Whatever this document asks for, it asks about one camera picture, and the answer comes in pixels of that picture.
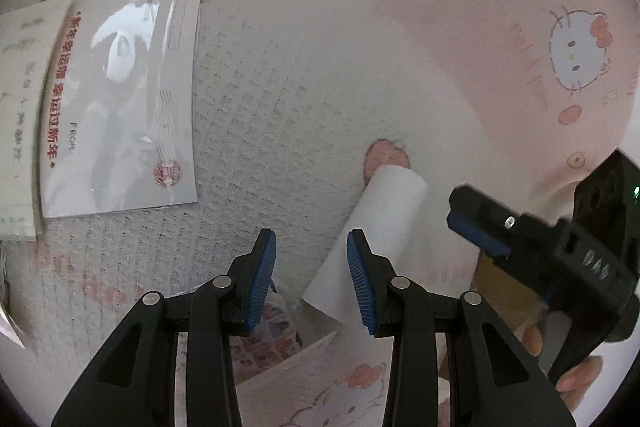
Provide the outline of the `person's hand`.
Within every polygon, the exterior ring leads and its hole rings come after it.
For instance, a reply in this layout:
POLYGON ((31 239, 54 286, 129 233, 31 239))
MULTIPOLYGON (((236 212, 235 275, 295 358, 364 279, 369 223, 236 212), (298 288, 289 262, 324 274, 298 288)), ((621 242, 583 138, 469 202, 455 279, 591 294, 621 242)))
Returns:
MULTIPOLYGON (((544 347, 544 338, 538 326, 533 324, 524 329, 521 342, 525 349, 534 357, 541 354, 544 347)), ((603 358, 600 355, 593 355, 585 358, 577 366, 567 371, 555 384, 555 389, 559 392, 567 408, 574 412, 578 405, 582 403, 585 394, 592 384, 600 376, 603 369, 603 358)))

